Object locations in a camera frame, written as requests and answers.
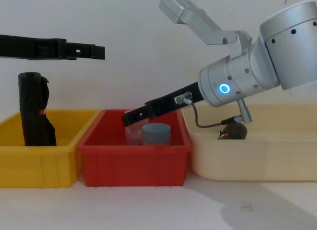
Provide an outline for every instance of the black cable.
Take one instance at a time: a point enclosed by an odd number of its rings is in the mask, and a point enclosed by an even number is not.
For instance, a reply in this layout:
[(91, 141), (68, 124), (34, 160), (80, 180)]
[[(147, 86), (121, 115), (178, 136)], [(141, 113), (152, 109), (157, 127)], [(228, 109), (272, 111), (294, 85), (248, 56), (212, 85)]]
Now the black cable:
[(213, 128), (213, 127), (222, 125), (222, 123), (217, 123), (217, 124), (213, 124), (213, 125), (200, 125), (200, 124), (198, 123), (198, 112), (197, 112), (197, 108), (196, 108), (196, 106), (195, 106), (195, 104), (194, 104), (193, 102), (191, 103), (191, 106), (192, 106), (193, 109), (194, 109), (195, 122), (196, 122), (196, 125), (197, 125), (198, 128), (206, 129), (206, 128)]

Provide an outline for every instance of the yellow bin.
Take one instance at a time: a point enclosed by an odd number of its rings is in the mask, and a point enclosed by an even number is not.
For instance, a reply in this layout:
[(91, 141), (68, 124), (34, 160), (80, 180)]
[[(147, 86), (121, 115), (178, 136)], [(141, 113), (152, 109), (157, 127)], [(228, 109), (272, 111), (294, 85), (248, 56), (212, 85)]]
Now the yellow bin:
[(82, 163), (77, 142), (98, 116), (96, 110), (49, 110), (57, 146), (24, 146), (20, 114), (0, 123), (0, 187), (70, 187)]

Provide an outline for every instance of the blue led light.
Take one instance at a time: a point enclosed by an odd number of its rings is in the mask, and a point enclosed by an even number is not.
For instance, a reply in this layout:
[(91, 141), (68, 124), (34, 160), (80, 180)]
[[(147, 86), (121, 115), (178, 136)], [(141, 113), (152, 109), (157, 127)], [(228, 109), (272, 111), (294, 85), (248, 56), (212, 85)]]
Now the blue led light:
[(219, 86), (219, 91), (222, 93), (222, 94), (228, 94), (230, 92), (230, 87), (228, 84), (226, 83), (223, 83), (223, 84), (220, 84)]

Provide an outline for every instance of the table surface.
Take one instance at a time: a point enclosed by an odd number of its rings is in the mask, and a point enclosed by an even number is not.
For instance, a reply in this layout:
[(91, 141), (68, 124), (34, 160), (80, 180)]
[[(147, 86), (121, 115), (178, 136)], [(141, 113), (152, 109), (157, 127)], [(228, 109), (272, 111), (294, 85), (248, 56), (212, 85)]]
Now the table surface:
[(0, 189), (0, 229), (317, 230), (317, 183)]

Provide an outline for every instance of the black object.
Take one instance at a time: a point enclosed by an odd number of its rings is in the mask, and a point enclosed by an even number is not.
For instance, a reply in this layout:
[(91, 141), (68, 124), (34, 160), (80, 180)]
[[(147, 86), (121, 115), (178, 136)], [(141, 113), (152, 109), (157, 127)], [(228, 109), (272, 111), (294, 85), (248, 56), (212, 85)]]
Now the black object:
[(20, 112), (26, 146), (56, 146), (55, 129), (45, 114), (48, 80), (40, 73), (19, 76)]
[(186, 92), (190, 92), (192, 94), (191, 101), (193, 103), (204, 99), (199, 91), (198, 83), (193, 83), (168, 95), (148, 101), (145, 103), (145, 106), (143, 107), (125, 113), (122, 116), (122, 122), (124, 126), (132, 125), (147, 118), (153, 119), (155, 117), (167, 114), (171, 111), (178, 110), (182, 107), (187, 106), (187, 104), (185, 103), (176, 104), (174, 100), (175, 97), (182, 95)]
[(105, 59), (105, 47), (67, 43), (65, 39), (37, 39), (0, 35), (0, 57), (35, 60), (76, 60), (76, 58)]
[(224, 127), (218, 139), (246, 139), (247, 135), (247, 127), (241, 123), (232, 123)]

